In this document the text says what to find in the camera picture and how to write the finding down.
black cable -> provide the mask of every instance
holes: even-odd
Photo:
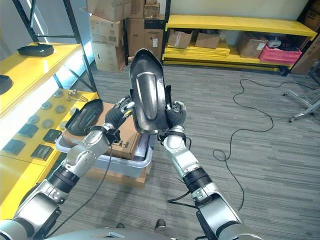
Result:
[[[189,207],[189,208],[193,208],[193,209],[199,209],[198,207],[196,206],[193,206],[193,205],[189,205],[189,204],[186,204],[186,203],[182,203],[182,202],[176,202],[180,199],[183,199],[185,196],[187,196],[188,194],[190,193],[190,191],[187,191],[186,193],[182,194],[181,196],[178,196],[176,198],[172,198],[172,199],[169,199],[167,200],[167,202],[169,204],[177,204],[177,205],[181,205],[181,206],[185,206],[185,207]]]
[[[192,141],[191,141],[191,138],[190,137],[186,137],[187,139],[189,139],[189,151],[190,151],[190,149],[191,149],[191,144],[192,144]]]
[[[248,78],[242,78],[242,79],[240,79],[239,83],[240,83],[240,85],[241,85],[241,87],[242,87],[242,92],[237,93],[237,94],[235,94],[235,95],[233,96],[233,101],[234,101],[234,103],[237,104],[237,105],[239,105],[239,106],[241,106],[241,107],[247,108],[247,109],[256,110],[256,111],[258,111],[258,112],[260,112],[260,113],[268,116],[269,119],[270,119],[270,121],[271,121],[271,126],[270,126],[268,129],[266,129],[266,130],[252,130],[252,129],[247,129],[247,128],[240,128],[240,129],[234,131],[234,132],[231,134],[231,138],[230,138],[230,141],[229,141],[229,155],[228,155],[228,156],[227,156],[226,153],[225,153],[223,150],[221,150],[221,149],[214,149],[214,150],[212,151],[212,155],[213,155],[213,157],[214,157],[215,159],[217,159],[218,161],[221,161],[221,162],[225,162],[225,166],[226,166],[227,170],[230,172],[230,174],[233,176],[233,178],[235,179],[235,181],[238,183],[238,185],[239,185],[240,188],[241,188],[242,200],[241,200],[240,207],[238,208],[238,211],[239,211],[239,210],[243,207],[243,205],[244,205],[244,201],[245,201],[245,191],[244,191],[244,188],[242,187],[242,185],[240,184],[240,182],[238,181],[238,179],[236,178],[236,176],[233,174],[233,172],[230,170],[230,168],[229,168],[229,166],[228,166],[228,160],[230,159],[231,153],[232,153],[232,151],[231,151],[231,150],[232,150],[231,145],[232,145],[233,137],[234,137],[234,135],[235,135],[237,132],[239,132],[239,131],[248,131],[248,132],[254,132],[254,133],[265,133],[265,132],[270,131],[270,130],[274,127],[274,120],[273,120],[273,118],[272,118],[272,116],[271,116],[270,114],[268,114],[268,113],[266,113],[265,111],[262,111],[262,110],[260,110],[260,109],[257,109],[257,108],[255,108],[255,107],[246,106],[246,105],[240,104],[240,103],[238,103],[238,102],[236,101],[235,97],[236,97],[236,96],[239,96],[239,95],[241,95],[241,94],[243,94],[243,93],[245,92],[245,88],[244,88],[243,83],[242,83],[244,80],[247,80],[247,81],[249,81],[249,82],[251,82],[251,83],[255,83],[255,84],[257,84],[257,85],[260,85],[260,86],[263,86],[263,87],[266,87],[266,88],[280,88],[283,84],[297,84],[297,85],[306,87],[306,88],[308,88],[308,89],[315,90],[314,88],[312,88],[312,87],[310,87],[310,86],[307,86],[307,85],[304,85],[304,84],[301,84],[301,83],[297,83],[297,82],[294,82],[294,81],[284,81],[284,82],[282,82],[281,84],[279,84],[278,86],[269,86],[269,85],[264,85],[264,84],[262,84],[262,83],[258,83],[258,82],[256,82],[256,81],[253,81],[253,80],[248,79]],[[223,158],[217,157],[217,156],[215,155],[216,152],[222,153],[222,154],[223,154]]]
[[[108,170],[109,170],[109,167],[110,167],[110,163],[111,163],[111,157],[112,157],[112,144],[111,144],[111,148],[110,148],[110,158],[109,158],[109,162],[108,162],[108,165],[105,169],[105,172],[104,172],[104,175],[103,175],[103,178],[100,182],[100,184],[98,185],[98,187],[96,188],[96,190],[94,191],[94,193],[91,195],[91,197],[85,201],[84,204],[82,204],[77,210],[75,210],[70,216],[68,216],[52,233],[50,233],[48,236],[46,236],[45,238],[49,238],[51,237],[53,234],[55,234],[69,219],[71,219],[77,212],[79,212],[85,205],[87,205],[87,203],[90,202],[90,200],[96,195],[96,193],[98,192],[98,190],[100,189],[102,183],[105,181],[105,178],[107,176],[107,173],[108,173]]]
[[[207,236],[197,236],[194,240],[198,240],[198,239],[206,239]]]

white wall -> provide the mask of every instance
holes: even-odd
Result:
[[[296,20],[308,0],[171,0],[171,14]]]
[[[26,0],[20,1],[26,7],[25,12],[29,16],[30,9]],[[86,44],[90,40],[89,16],[87,13],[79,10],[79,8],[85,7],[86,1],[71,0],[71,5],[82,41]],[[36,6],[41,12],[50,35],[73,34],[62,0],[38,0]],[[40,16],[38,17],[40,24],[43,25],[44,23]],[[0,0],[0,24],[0,60],[11,55],[18,48],[32,42],[12,0]],[[41,34],[36,22],[34,22],[34,29],[36,33]],[[48,40],[49,42],[75,43],[75,40],[67,38],[51,38]]]
[[[0,60],[32,42],[12,0],[0,0]]]

translucent plastic bin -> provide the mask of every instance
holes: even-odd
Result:
[[[262,62],[295,64],[301,54],[301,51],[284,51],[277,48],[269,48],[268,46],[265,46],[259,56],[259,59]]]
[[[109,171],[126,175],[131,178],[138,178],[140,177],[143,169],[151,163],[153,149],[149,146],[144,161],[133,161],[128,159],[122,159],[119,157],[112,157],[111,164],[109,167]],[[71,149],[71,146],[68,145],[65,140],[60,136],[56,143],[55,147],[58,151],[62,153],[68,153]],[[98,169],[106,169],[110,156],[101,155],[95,161],[93,168]]]

metal disc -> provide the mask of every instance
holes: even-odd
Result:
[[[61,98],[63,95],[64,95],[64,92],[60,89],[55,91],[55,93],[53,94],[53,96],[56,98]]]
[[[59,106],[57,106],[57,107],[55,108],[55,112],[56,112],[57,114],[62,114],[65,110],[66,110],[66,108],[65,108],[65,106],[63,106],[63,105],[59,105]]]
[[[50,109],[52,107],[52,103],[49,101],[46,101],[44,104],[41,105],[42,109]]]
[[[79,110],[79,109],[76,108],[76,107],[71,108],[71,109],[70,109],[70,114],[71,114],[71,115],[75,114],[76,110]]]
[[[62,121],[60,122],[59,126],[62,130],[65,130],[66,129],[66,124],[67,124],[68,121]]]
[[[44,127],[45,129],[49,129],[54,125],[54,121],[52,121],[51,119],[46,119],[42,122],[42,127]]]
[[[31,124],[36,124],[37,122],[39,122],[40,118],[38,117],[38,115],[32,115],[31,117],[29,117],[28,122]]]

white plastic tray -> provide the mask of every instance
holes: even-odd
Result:
[[[57,139],[55,143],[55,147],[58,151],[62,153],[68,153],[71,149],[71,146],[65,142],[62,136],[60,136]],[[145,159],[143,161],[127,160],[127,159],[122,159],[122,158],[113,156],[111,157],[111,164],[109,167],[109,171],[126,175],[131,178],[138,178],[140,177],[143,171],[143,168],[145,168],[151,163],[152,153],[153,153],[153,149],[149,147],[147,150]],[[109,162],[109,158],[110,156],[101,155],[95,161],[93,168],[106,169]]]

